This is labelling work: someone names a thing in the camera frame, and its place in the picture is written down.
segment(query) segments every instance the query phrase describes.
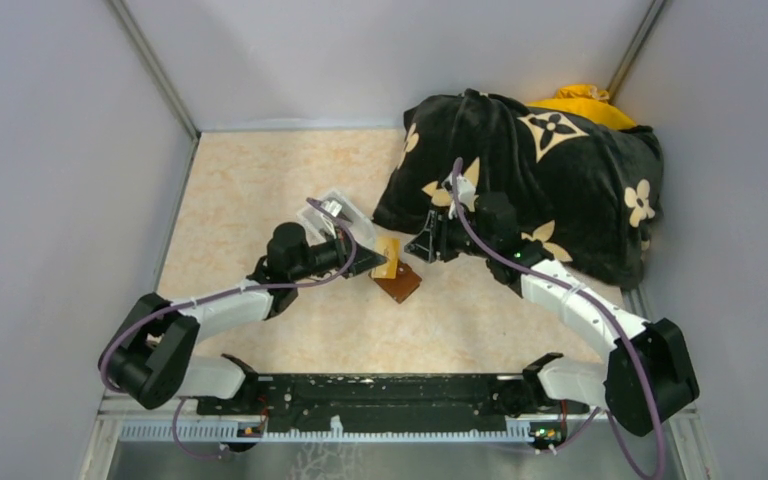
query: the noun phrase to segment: black fleece blanket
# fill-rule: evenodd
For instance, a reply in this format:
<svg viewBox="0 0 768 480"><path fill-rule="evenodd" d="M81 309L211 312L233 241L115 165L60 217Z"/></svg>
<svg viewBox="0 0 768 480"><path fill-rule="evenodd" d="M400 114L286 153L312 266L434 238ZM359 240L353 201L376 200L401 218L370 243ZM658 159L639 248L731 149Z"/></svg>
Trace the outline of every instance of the black fleece blanket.
<svg viewBox="0 0 768 480"><path fill-rule="evenodd" d="M463 157L478 195L507 193L524 237L604 282L640 283L649 227L661 214L663 161L650 127L616 131L475 90L429 97L404 124L404 156L375 223L421 230L430 203L450 202L439 182Z"/></svg>

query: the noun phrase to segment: beige floor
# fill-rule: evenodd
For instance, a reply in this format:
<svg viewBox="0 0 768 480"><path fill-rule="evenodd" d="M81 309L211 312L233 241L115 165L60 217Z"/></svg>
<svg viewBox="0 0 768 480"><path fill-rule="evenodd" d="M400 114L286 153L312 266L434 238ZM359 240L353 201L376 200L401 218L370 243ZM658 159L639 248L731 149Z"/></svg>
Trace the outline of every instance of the beige floor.
<svg viewBox="0 0 768 480"><path fill-rule="evenodd" d="M340 188L371 214L401 152L398 130L205 134L160 284L167 298L227 288L253 269L272 229L305 198ZM209 339L262 372L516 372L549 351L596 354L555 315L495 283L483 262L426 265L398 305L372 280L301 291L284 314ZM621 304L617 288L588 280Z"/></svg>

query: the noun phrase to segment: yellow pillow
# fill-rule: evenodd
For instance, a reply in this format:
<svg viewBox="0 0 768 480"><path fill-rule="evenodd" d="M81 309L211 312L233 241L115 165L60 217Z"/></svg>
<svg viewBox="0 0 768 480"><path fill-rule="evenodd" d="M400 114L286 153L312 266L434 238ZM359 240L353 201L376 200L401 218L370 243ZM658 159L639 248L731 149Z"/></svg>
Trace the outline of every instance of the yellow pillow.
<svg viewBox="0 0 768 480"><path fill-rule="evenodd" d="M637 126L628 115L608 103L607 91L595 85L567 85L558 90L554 98L531 102L528 106L574 113L614 130Z"/></svg>

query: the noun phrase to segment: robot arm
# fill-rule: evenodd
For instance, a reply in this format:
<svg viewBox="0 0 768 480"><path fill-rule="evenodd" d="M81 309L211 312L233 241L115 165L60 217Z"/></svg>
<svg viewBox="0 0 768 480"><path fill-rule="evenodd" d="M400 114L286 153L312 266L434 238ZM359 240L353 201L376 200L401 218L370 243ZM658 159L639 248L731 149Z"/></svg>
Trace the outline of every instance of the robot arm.
<svg viewBox="0 0 768 480"><path fill-rule="evenodd" d="M174 396L253 395L257 374L250 367L228 355L193 357L195 345L230 328L280 314L298 297L299 286L293 282L334 270L349 278L387 261L362 245L356 245L351 258L350 240L339 230L318 245L308 245L305 237L299 224L279 225L255 271L229 290L200 299L170 301L156 293L141 297L99 359L103 378L146 409ZM157 318L146 322L152 315Z"/></svg>
<svg viewBox="0 0 768 480"><path fill-rule="evenodd" d="M537 275L524 275L488 258L485 250L465 231L460 219L454 218L455 209L451 206L432 206L422 232L405 245L405 251L428 263L446 262L461 253L487 258L487 267L496 281L523 299L555 312L602 358L601 363L590 363L564 358L560 354L542 357L523 371L524 382L532 396L598 406L610 410L619 423L635 435L643 436L652 431L648 406L629 354L594 303L606 308L631 339L662 420L699 396L684 337L674 323L662 319L653 324L611 304L567 272L551 253L542 248L542 244L521 238L516 210L504 193L486 192L474 198L475 189L468 181L461 176L455 181L458 182L457 201L469 205L474 200L474 212L464 209L464 215L478 237L506 260L537 272ZM450 178L444 186L451 183ZM552 279L569 285L569 288L559 286L550 281Z"/></svg>

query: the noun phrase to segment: wooden block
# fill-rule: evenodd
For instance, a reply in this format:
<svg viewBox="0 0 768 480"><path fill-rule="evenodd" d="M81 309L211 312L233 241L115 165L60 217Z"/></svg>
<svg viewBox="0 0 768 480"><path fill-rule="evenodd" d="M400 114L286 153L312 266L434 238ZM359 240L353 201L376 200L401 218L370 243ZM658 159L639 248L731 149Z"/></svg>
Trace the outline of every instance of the wooden block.
<svg viewBox="0 0 768 480"><path fill-rule="evenodd" d="M396 278L373 278L375 283L378 284L390 297L396 301L396 303L404 302L422 282L422 277L417 275L410 265L398 261L398 267L396 268Z"/></svg>

